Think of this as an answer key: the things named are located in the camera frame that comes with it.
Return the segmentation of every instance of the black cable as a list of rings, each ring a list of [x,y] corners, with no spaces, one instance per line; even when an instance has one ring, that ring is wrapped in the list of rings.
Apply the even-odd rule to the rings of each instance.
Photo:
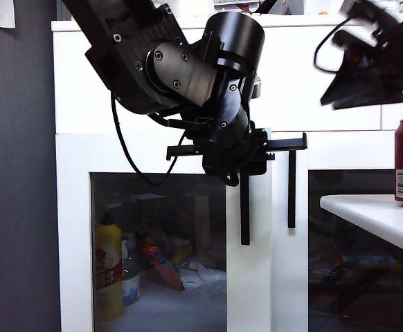
[[[125,139],[123,138],[123,134],[120,129],[120,123],[118,121],[118,115],[117,115],[117,108],[116,108],[116,99],[114,94],[111,93],[111,107],[112,107],[112,116],[114,117],[114,124],[116,125],[116,131],[117,131],[117,136],[118,139],[120,140],[121,147],[123,148],[123,152],[125,153],[126,159],[131,165],[131,167],[134,169],[134,171],[137,173],[138,176],[140,176],[147,184],[153,185],[153,186],[159,186],[162,185],[166,179],[169,177],[170,172],[172,171],[172,168],[174,168],[174,165],[177,161],[177,156],[174,157],[174,160],[171,163],[171,166],[169,167],[168,171],[166,172],[165,176],[159,181],[159,182],[153,182],[151,181],[142,171],[135,165],[134,161],[131,158],[131,155],[129,154]],[[183,142],[183,139],[185,138],[185,133],[183,132],[183,135],[180,137],[179,141],[179,146]]]
[[[352,19],[352,17],[348,17],[347,19],[345,19],[343,22],[341,22],[338,26],[336,26],[335,28],[332,29],[332,31],[330,33],[328,33],[328,35],[320,42],[320,44],[317,46],[317,48],[315,49],[314,52],[314,67],[319,69],[320,71],[323,71],[324,73],[328,73],[328,74],[337,74],[339,71],[330,71],[329,69],[324,69],[322,67],[320,67],[317,64],[317,55],[321,49],[321,47],[324,45],[324,43],[326,43],[326,41],[338,30],[340,29],[342,26],[344,26],[345,24],[347,24],[350,20]]]

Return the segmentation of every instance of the glass panel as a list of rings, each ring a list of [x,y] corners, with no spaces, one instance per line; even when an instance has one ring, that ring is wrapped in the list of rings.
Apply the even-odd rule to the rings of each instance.
[[[95,330],[225,332],[225,186],[92,173],[91,194]]]
[[[332,194],[393,194],[394,171],[309,172],[311,332],[403,331],[403,250],[320,208]]]

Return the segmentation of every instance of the white countertop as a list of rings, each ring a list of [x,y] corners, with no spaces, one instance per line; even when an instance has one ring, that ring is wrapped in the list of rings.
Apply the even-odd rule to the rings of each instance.
[[[394,195],[324,196],[320,206],[403,249],[403,207]]]

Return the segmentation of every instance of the black bracket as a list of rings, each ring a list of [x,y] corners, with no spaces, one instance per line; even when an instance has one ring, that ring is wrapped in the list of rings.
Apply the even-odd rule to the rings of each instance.
[[[274,151],[289,151],[289,180],[288,180],[288,228],[296,227],[296,151],[307,149],[307,136],[303,133],[302,138],[290,138],[284,140],[268,140],[260,148],[260,154],[256,154],[255,160],[252,160],[252,167],[242,168],[240,172],[240,234],[243,246],[249,246],[251,243],[250,221],[249,221],[249,176],[261,174],[261,164],[266,165],[268,158],[261,158],[261,153],[268,154]],[[173,156],[196,156],[200,152],[194,145],[183,145],[168,147],[166,159],[170,160]]]
[[[296,227],[296,157],[297,150],[307,149],[307,136],[303,133],[302,138],[290,138],[286,140],[269,140],[265,145],[265,151],[289,151],[288,167],[288,201],[287,201],[287,227]],[[251,243],[249,221],[249,175],[240,173],[240,234],[243,246]]]

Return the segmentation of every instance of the yellow bottle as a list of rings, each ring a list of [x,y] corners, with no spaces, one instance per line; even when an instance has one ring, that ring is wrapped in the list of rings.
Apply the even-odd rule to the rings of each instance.
[[[96,298],[98,322],[115,320],[123,312],[121,287],[121,229],[106,212],[95,231]]]

